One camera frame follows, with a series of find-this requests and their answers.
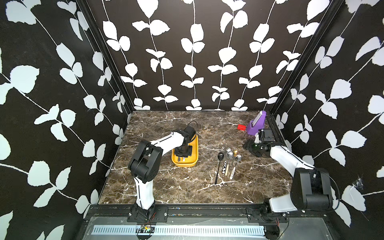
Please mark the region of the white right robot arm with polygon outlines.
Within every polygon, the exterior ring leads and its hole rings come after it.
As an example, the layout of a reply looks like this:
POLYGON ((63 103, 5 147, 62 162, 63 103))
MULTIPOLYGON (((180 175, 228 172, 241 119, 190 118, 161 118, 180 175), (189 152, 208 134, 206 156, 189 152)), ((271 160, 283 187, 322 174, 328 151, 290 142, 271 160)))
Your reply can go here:
POLYGON ((247 140, 243 148, 251 154, 261 157, 263 154, 282 165, 292 177, 292 186, 288 194, 269 199, 273 213, 294 211, 330 212, 333 210, 331 177, 325 169, 307 164, 286 146, 277 142, 258 143, 247 140))

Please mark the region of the yellow storage box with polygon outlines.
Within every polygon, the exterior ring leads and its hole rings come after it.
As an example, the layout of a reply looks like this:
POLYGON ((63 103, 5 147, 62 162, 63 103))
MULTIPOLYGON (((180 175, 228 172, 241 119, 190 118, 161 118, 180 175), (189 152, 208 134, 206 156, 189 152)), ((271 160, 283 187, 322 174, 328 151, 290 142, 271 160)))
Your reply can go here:
POLYGON ((199 138, 195 134, 187 146, 181 146, 172 150, 172 162, 177 167, 190 168, 196 165, 199 159, 199 138))

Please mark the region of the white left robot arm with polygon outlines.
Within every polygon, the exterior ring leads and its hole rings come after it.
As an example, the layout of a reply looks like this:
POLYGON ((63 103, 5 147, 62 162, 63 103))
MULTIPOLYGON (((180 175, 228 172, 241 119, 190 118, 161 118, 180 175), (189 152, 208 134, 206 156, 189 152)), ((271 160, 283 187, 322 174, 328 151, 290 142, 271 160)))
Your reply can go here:
POLYGON ((148 211, 155 204, 153 180, 159 172, 162 157, 170 152, 177 167, 193 167, 199 159, 198 143, 196 130, 187 126, 158 140, 142 140, 138 144, 129 169, 136 183, 136 204, 141 210, 148 211))

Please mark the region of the silver spoon Doraemon white handle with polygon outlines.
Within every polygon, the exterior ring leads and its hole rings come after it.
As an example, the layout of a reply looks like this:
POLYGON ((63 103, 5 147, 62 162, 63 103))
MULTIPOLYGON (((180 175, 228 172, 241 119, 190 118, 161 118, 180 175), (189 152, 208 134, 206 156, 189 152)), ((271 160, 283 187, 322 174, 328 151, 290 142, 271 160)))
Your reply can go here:
POLYGON ((233 151, 228 151, 227 152, 227 159, 225 161, 225 166, 223 168, 224 176, 228 175, 228 172, 229 172, 229 169, 230 169, 231 162, 232 162, 233 158, 234 158, 234 152, 233 151))

